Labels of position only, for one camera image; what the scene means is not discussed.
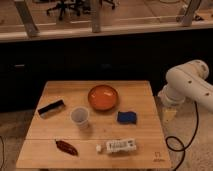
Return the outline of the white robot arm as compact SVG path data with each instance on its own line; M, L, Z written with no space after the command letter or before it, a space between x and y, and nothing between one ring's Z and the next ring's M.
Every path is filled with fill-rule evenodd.
M166 72L167 84L158 97L168 108L180 106L189 98L213 113L213 85L206 81L208 76L209 67L202 60L174 66Z

